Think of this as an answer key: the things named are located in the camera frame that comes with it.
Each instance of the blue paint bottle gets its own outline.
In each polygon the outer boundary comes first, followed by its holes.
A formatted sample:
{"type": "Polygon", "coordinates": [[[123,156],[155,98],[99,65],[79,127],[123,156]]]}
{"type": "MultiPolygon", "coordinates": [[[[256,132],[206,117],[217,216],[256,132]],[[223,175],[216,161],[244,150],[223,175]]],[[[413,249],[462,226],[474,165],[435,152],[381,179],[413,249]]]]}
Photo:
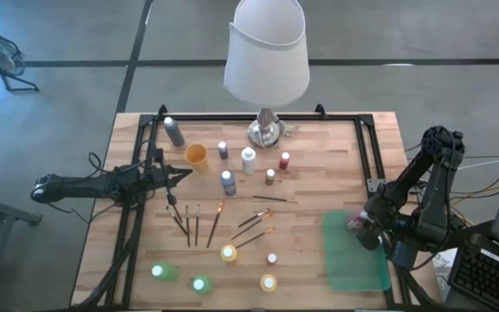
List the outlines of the blue paint bottle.
{"type": "Polygon", "coordinates": [[[232,173],[229,171],[223,171],[221,174],[221,183],[223,184],[226,195],[232,196],[236,194],[236,182],[232,173]]]}

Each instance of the orange cup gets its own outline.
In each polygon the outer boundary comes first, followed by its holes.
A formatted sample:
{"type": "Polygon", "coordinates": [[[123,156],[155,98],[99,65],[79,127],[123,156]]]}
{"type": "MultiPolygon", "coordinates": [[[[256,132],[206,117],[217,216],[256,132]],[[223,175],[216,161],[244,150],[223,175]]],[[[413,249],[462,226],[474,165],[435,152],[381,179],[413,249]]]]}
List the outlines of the orange cup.
{"type": "Polygon", "coordinates": [[[207,169],[207,149],[201,144],[192,144],[186,148],[184,157],[190,166],[202,172],[207,169]]]}

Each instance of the keyboard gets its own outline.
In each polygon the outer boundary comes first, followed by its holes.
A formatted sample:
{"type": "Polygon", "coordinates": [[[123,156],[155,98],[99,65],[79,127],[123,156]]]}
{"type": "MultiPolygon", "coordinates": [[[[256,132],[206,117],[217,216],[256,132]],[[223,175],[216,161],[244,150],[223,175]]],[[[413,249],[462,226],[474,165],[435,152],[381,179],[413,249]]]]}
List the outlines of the keyboard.
{"type": "Polygon", "coordinates": [[[457,250],[449,284],[499,311],[499,245],[473,235],[457,250]]]}

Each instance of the lamp base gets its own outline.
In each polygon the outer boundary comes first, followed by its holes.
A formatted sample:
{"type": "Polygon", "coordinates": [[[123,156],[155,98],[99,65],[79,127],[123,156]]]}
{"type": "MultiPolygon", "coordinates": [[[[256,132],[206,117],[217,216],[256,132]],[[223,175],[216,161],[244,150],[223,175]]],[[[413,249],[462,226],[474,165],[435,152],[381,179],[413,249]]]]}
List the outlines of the lamp base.
{"type": "Polygon", "coordinates": [[[257,148],[272,148],[281,138],[281,131],[276,122],[269,123],[263,127],[258,120],[254,120],[248,128],[248,140],[252,146],[257,148]]]}

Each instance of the white lampshade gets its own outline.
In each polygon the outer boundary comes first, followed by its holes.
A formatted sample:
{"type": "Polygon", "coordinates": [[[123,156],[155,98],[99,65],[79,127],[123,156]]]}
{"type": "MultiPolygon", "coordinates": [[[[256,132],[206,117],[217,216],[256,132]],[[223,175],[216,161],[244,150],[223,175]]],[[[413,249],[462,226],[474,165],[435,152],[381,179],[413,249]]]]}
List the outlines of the white lampshade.
{"type": "Polygon", "coordinates": [[[308,88],[305,16],[295,0],[242,0],[230,23],[224,88],[259,107],[281,107],[308,88]]]}

